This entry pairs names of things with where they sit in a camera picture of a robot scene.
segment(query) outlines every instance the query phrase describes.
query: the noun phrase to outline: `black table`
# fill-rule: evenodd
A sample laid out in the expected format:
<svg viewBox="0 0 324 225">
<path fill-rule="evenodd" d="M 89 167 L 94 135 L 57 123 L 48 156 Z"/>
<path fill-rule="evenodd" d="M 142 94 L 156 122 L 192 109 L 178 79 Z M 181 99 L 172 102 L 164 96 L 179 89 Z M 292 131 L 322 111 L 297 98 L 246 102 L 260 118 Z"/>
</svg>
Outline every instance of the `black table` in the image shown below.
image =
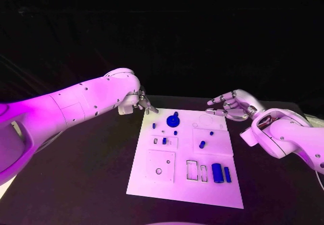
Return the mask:
<svg viewBox="0 0 324 225">
<path fill-rule="evenodd" d="M 158 108 L 204 110 L 204 98 L 149 96 Z M 267 108 L 296 104 L 263 102 Z M 282 159 L 238 137 L 250 121 L 225 120 L 244 209 L 126 195 L 143 111 L 116 110 L 69 128 L 31 158 L 0 199 L 5 225 L 322 224 L 324 192 L 295 154 Z"/>
</svg>

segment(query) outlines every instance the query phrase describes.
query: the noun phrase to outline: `black background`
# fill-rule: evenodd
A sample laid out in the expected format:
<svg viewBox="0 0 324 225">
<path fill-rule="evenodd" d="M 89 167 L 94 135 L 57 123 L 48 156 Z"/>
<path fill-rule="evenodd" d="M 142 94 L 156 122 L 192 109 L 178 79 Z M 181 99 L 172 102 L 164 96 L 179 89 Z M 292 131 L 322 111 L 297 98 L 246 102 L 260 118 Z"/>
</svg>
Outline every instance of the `black background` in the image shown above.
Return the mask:
<svg viewBox="0 0 324 225">
<path fill-rule="evenodd" d="M 0 7 L 1 102 L 126 67 L 151 95 L 213 98 L 240 88 L 324 114 L 321 1 L 5 0 Z"/>
</svg>

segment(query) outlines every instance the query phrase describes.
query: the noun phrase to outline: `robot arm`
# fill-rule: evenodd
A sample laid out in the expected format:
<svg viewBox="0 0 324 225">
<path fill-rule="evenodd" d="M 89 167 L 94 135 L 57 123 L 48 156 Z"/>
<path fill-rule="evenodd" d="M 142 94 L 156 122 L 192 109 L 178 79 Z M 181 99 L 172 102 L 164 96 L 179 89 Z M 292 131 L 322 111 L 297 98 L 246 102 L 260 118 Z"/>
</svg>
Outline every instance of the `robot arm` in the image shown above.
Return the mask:
<svg viewBox="0 0 324 225">
<path fill-rule="evenodd" d="M 132 113 L 133 107 L 145 108 L 146 113 L 158 113 L 133 72 L 126 68 L 115 69 L 105 76 L 47 95 L 0 104 L 0 185 L 22 169 L 53 135 L 115 107 L 120 115 Z M 22 140 L 12 122 L 18 125 Z"/>
<path fill-rule="evenodd" d="M 240 133 L 249 146 L 259 144 L 274 158 L 295 153 L 308 166 L 324 174 L 324 128 L 313 128 L 305 118 L 290 110 L 264 109 L 254 97 L 236 90 L 213 98 L 207 105 L 224 101 L 224 110 L 207 109 L 205 113 L 230 120 L 253 120 Z"/>
</svg>

